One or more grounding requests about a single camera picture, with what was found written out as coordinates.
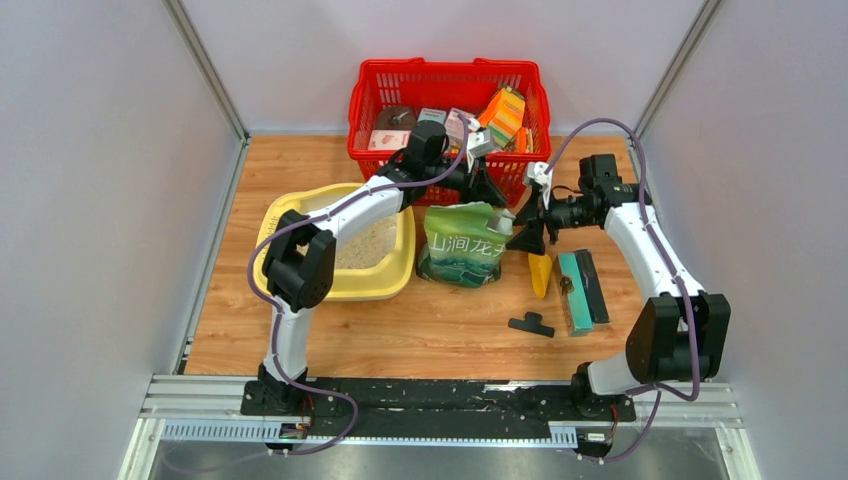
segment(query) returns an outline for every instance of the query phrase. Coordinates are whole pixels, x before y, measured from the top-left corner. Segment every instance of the cable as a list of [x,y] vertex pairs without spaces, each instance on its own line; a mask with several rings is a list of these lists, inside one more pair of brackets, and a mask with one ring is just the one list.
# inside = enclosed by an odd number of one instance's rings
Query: cable
[[[317,395],[329,395],[329,396],[332,396],[332,397],[340,398],[340,399],[350,403],[351,406],[353,407],[353,415],[351,415],[350,422],[348,422],[347,426],[345,426],[345,428],[341,431],[341,433],[339,433],[335,437],[331,438],[327,442],[322,443],[321,445],[318,445],[318,446],[312,447],[312,448],[307,448],[305,450],[293,450],[291,452],[288,452],[287,455],[309,455],[311,453],[318,453],[318,452],[326,450],[326,449],[332,447],[333,445],[335,445],[336,443],[338,443],[342,438],[345,437],[345,435],[347,435],[350,432],[350,430],[353,428],[353,426],[356,425],[356,420],[359,418],[359,405],[357,405],[356,401],[353,398],[351,398],[348,395],[345,395],[344,393],[335,392],[335,391],[332,391],[332,390],[324,390],[324,389],[320,389],[320,388],[314,388],[314,387],[310,387],[308,385],[303,385],[302,383],[298,383],[298,382],[292,380],[291,377],[286,375],[286,372],[283,370],[283,366],[280,365],[278,345],[277,345],[277,335],[280,331],[280,324],[282,323],[283,308],[280,304],[277,303],[277,301],[274,298],[266,295],[265,292],[263,292],[259,288],[259,286],[256,285],[256,282],[253,279],[253,269],[255,268],[256,258],[259,256],[259,253],[262,251],[262,249],[264,249],[266,246],[268,246],[268,244],[273,242],[275,239],[277,239],[281,235],[284,235],[284,234],[286,234],[286,233],[288,233],[288,232],[290,232],[294,229],[300,228],[302,226],[317,223],[317,222],[326,220],[326,219],[328,219],[332,216],[335,216],[336,214],[338,214],[339,212],[341,212],[345,208],[352,205],[357,200],[359,200],[359,199],[361,199],[361,198],[363,198],[367,195],[371,195],[371,194],[381,192],[383,190],[392,189],[392,188],[403,189],[403,188],[426,187],[428,185],[432,185],[434,183],[441,182],[442,180],[447,178],[448,175],[450,175],[451,173],[453,173],[454,170],[456,170],[456,167],[460,164],[462,159],[465,157],[466,147],[468,145],[468,119],[466,119],[463,115],[459,115],[459,120],[462,122],[463,132],[464,132],[463,139],[462,139],[462,146],[459,149],[459,153],[456,154],[456,158],[450,164],[448,169],[445,170],[444,172],[442,172],[440,175],[437,175],[436,177],[433,177],[433,178],[430,178],[430,179],[427,179],[427,180],[421,180],[421,181],[417,181],[417,182],[391,183],[391,184],[387,184],[387,185],[380,185],[378,187],[372,188],[370,191],[364,190],[362,192],[359,192],[359,194],[354,195],[353,197],[342,202],[339,206],[337,206],[332,211],[330,211],[329,214],[323,214],[323,215],[318,215],[318,216],[315,216],[315,217],[309,217],[305,220],[301,220],[300,222],[295,222],[291,225],[286,225],[285,227],[277,230],[276,232],[272,233],[268,238],[266,238],[265,240],[260,242],[259,245],[257,245],[256,248],[253,250],[253,253],[251,253],[250,260],[248,260],[248,263],[247,263],[247,284],[250,286],[250,289],[253,291],[253,293],[257,297],[259,297],[260,299],[264,300],[265,302],[271,304],[271,307],[274,311],[273,327],[271,328],[271,355],[274,358],[274,367],[277,369],[277,373],[279,373],[280,376],[283,377],[283,380],[285,380],[286,383],[288,383],[289,385],[291,385],[291,386],[293,386],[297,389],[300,389],[300,390],[303,390],[303,391],[309,392],[309,393],[314,393],[314,394],[317,394]],[[246,461],[249,461],[249,460],[261,458],[261,457],[264,457],[264,456],[267,456],[267,455],[268,455],[268,451],[252,453],[250,455],[245,455],[241,458],[237,458],[235,460],[224,463],[222,465],[216,465],[214,467],[206,467],[206,468],[198,468],[198,469],[178,467],[178,466],[172,464],[168,460],[166,455],[163,455],[160,461],[162,462],[163,465],[165,465],[169,469],[171,469],[171,470],[173,470],[177,473],[188,475],[188,474],[211,473],[211,472],[215,472],[215,471],[218,471],[218,470],[224,470],[225,468],[229,468],[233,465],[236,465],[236,464],[239,464],[239,463],[242,463],[242,462],[246,462]]]
[[574,189],[573,189],[573,188],[571,188],[571,187],[569,187],[569,186],[567,186],[567,185],[554,185],[554,187],[553,187],[553,188],[551,188],[551,195],[553,196],[553,192],[555,192],[555,191],[557,191],[557,190],[568,190],[569,192],[571,192],[571,193],[573,193],[573,194],[575,194],[575,195],[577,195],[577,194],[579,194],[579,193],[580,193],[580,192],[576,192],[576,191],[574,191]]
[[618,430],[618,409],[615,408],[615,405],[610,405],[610,410],[612,410],[612,428],[610,429],[610,439],[615,438],[615,432]]
[[577,128],[568,135],[565,140],[562,142],[562,145],[559,146],[559,149],[556,153],[551,157],[551,161],[548,164],[548,168],[545,170],[545,173],[550,173],[554,165],[556,165],[557,161],[559,161],[562,156],[562,152],[565,151],[565,147],[571,143],[571,140],[577,136],[580,131],[585,129],[590,125],[595,125],[598,123],[609,123],[611,125],[615,125],[616,127],[624,130],[628,137],[630,137],[630,141],[633,142],[633,146],[636,148],[636,156],[639,160],[639,171],[641,175],[639,175],[639,214],[642,217],[642,223],[645,226],[645,230],[648,232],[648,236],[651,237],[651,241],[656,247],[657,252],[659,252],[660,257],[663,259],[663,263],[669,272],[671,272],[672,283],[677,285],[677,288],[680,290],[680,296],[683,298],[683,310],[685,311],[686,316],[686,325],[689,328],[689,352],[692,357],[692,393],[687,395],[680,390],[666,385],[664,383],[658,382],[652,385],[644,385],[642,387],[637,387],[631,390],[628,390],[628,395],[638,395],[640,393],[645,393],[655,388],[660,388],[666,390],[675,396],[686,400],[687,402],[694,402],[698,399],[698,395],[701,392],[701,365],[698,362],[698,338],[695,335],[695,312],[692,310],[692,302],[689,299],[689,291],[686,289],[686,284],[683,281],[683,277],[680,276],[680,272],[677,270],[677,266],[674,265],[674,261],[672,261],[671,256],[666,251],[662,242],[660,242],[659,235],[657,235],[656,230],[654,230],[654,226],[648,222],[648,209],[645,204],[645,190],[647,188],[647,179],[648,179],[648,165],[645,160],[645,150],[642,148],[642,142],[623,122],[616,120],[614,118],[595,118],[592,120],[588,120],[580,124]]

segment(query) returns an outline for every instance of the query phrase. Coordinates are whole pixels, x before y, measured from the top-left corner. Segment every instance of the green plastic bag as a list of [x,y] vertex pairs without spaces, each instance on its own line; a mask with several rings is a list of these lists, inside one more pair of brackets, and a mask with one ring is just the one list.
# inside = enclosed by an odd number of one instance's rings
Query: green plastic bag
[[501,277],[500,260],[515,217],[488,203],[430,207],[424,216],[427,244],[415,273],[426,280],[478,288]]

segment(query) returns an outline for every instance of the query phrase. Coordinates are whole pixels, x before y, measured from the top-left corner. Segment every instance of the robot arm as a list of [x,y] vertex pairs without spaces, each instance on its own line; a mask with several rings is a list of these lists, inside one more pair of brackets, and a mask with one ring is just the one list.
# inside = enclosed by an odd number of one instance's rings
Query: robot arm
[[[368,180],[362,187],[342,198],[336,203],[325,207],[321,210],[310,212],[310,217],[321,216],[332,212],[336,207],[342,205],[348,199],[359,194],[362,191],[374,190],[382,185],[391,185],[390,179],[383,176],[374,176]],[[321,222],[316,222],[314,227],[317,230],[330,232],[335,238],[335,246],[332,250],[325,250],[325,257],[332,255],[329,264],[332,266],[335,262],[335,251],[341,249],[348,241],[359,233],[366,230],[369,226],[380,221],[383,218],[396,214],[401,210],[403,203],[403,192],[398,188],[388,188],[377,193],[363,197],[362,199],[352,203],[346,207],[341,213],[331,216]],[[322,278],[312,282],[317,286],[317,289],[307,294],[323,296],[329,291],[332,285],[332,270],[329,271],[329,276],[324,273]],[[279,301],[283,306],[283,315],[277,333],[277,346],[279,350],[279,360],[283,370],[292,378],[297,378],[306,371],[306,340],[309,336],[309,327],[312,323],[312,313],[315,310],[314,306],[309,308],[300,308],[292,311],[292,305],[287,301]],[[268,346],[268,353],[262,361],[262,365],[275,380],[283,382],[277,369],[274,367],[274,357],[272,356],[271,346]]]
[[[447,172],[452,160],[444,155],[446,145],[443,125],[419,122],[410,133],[408,145],[396,152],[365,185],[323,209],[307,215],[291,210],[280,218],[277,230],[309,217],[328,216],[280,235],[269,245],[262,265],[268,278],[268,291],[283,309],[282,323],[272,344],[276,344],[280,365],[290,378],[305,375],[306,342],[312,314],[332,287],[335,252],[377,221],[398,213],[424,196],[427,187],[411,184],[445,174],[436,185],[458,191],[460,201],[485,201],[506,207],[506,197],[486,169],[484,155],[493,149],[491,135],[485,130],[470,133],[468,167],[451,172]],[[309,248],[301,254],[297,247],[304,245]],[[269,390],[281,392],[277,396],[285,397],[285,387],[280,385],[286,381],[275,366],[274,355],[269,345],[259,378]]]
[[[645,306],[627,338],[624,352],[581,365],[573,378],[587,395],[618,395],[641,385],[692,378],[689,332],[682,321],[684,299],[676,278],[646,231],[638,203],[638,185],[622,183],[612,155],[580,160],[580,193],[565,199],[546,197],[550,192],[547,168],[528,166],[525,183],[532,187],[528,202],[517,215],[525,228],[507,248],[544,254],[544,230],[556,243],[563,228],[598,226],[607,231],[633,272]],[[647,222],[682,278],[693,305],[700,380],[715,376],[721,362],[730,306],[724,295],[708,294],[686,270],[668,243],[646,199]]]

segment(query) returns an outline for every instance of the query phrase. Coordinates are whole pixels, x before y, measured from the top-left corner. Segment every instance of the package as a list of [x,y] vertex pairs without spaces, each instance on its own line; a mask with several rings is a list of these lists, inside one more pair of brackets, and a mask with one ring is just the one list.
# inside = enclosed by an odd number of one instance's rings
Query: package
[[421,120],[432,120],[434,122],[444,124],[447,116],[448,114],[444,110],[437,110],[435,108],[422,108],[421,112],[418,114],[418,121],[420,122]]
[[451,108],[448,119],[445,120],[445,131],[448,134],[448,138],[450,138],[451,145],[455,147],[459,147],[462,144],[462,138],[465,136],[465,132],[462,131],[462,120],[459,119],[459,114],[462,114],[469,121],[475,118],[474,115],[468,112],[463,112],[458,108]]
[[503,87],[480,114],[480,125],[488,128],[501,148],[512,140],[524,122],[524,97],[512,87]]
[[515,217],[483,202],[430,207],[424,216],[427,243],[415,273],[426,280],[478,288],[501,277],[500,260]]
[[400,150],[409,141],[409,131],[374,130],[368,142],[368,150]]

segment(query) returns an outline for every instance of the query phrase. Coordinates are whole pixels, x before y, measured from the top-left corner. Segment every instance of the yellow object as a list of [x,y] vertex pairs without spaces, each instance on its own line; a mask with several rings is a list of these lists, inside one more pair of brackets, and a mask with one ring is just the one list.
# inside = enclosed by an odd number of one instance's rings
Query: yellow object
[[532,141],[532,138],[529,138],[530,129],[527,127],[521,127],[515,132],[515,136],[512,137],[512,140],[506,144],[504,147],[504,151],[507,152],[515,152],[515,153],[532,153],[529,149],[530,144],[529,141]]
[[527,261],[530,263],[530,278],[533,280],[533,292],[539,298],[545,298],[548,292],[548,279],[551,278],[551,272],[554,269],[554,262],[547,255],[527,254]]
[[[283,195],[276,199],[265,212],[256,245],[268,238],[277,229],[280,217],[288,210],[295,209],[306,214],[324,208],[338,201],[348,193],[361,187],[361,183],[337,183],[326,187]],[[266,247],[259,253],[253,269],[253,279],[266,294],[268,279],[262,273]],[[407,208],[397,214],[397,240],[395,248],[372,268],[358,270],[336,270],[333,287],[327,294],[330,301],[382,300],[397,295],[412,275],[415,261],[415,218],[412,209]]]
[[524,122],[524,97],[512,87],[503,87],[480,114],[480,125],[489,129],[501,148],[506,147]]

